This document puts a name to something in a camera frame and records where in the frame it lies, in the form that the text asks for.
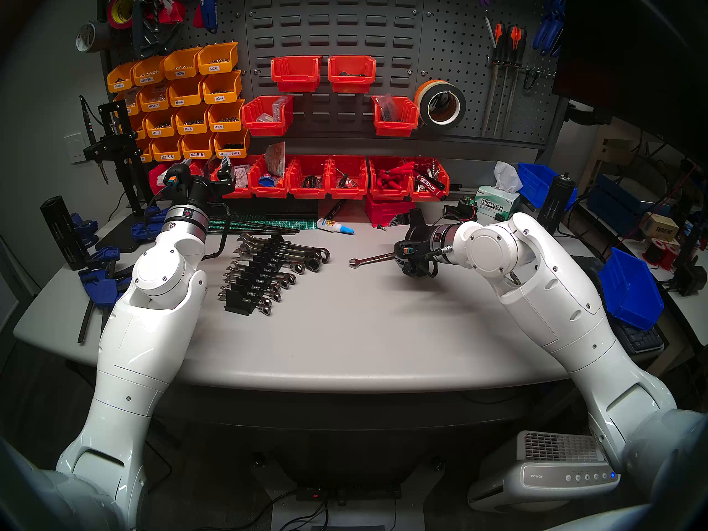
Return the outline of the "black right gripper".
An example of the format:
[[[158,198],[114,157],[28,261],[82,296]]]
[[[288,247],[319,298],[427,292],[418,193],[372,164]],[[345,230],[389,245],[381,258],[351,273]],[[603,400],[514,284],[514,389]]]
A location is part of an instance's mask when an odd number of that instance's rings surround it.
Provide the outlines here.
[[[423,211],[414,207],[397,214],[388,225],[398,226],[408,227],[406,238],[398,242],[398,257],[394,258],[403,274],[411,278],[435,278],[438,263],[450,263],[447,255],[452,252],[452,225],[428,226]]]

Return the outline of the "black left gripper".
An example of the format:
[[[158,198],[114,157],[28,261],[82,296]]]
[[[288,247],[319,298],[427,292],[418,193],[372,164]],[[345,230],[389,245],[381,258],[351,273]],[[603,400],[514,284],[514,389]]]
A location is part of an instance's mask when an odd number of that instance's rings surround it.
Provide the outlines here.
[[[170,201],[171,207],[192,205],[207,210],[209,205],[221,202],[224,196],[234,191],[234,181],[233,165],[227,155],[222,157],[216,181],[210,180],[210,177],[192,175],[191,162],[180,162],[178,168],[166,170],[163,196]]]

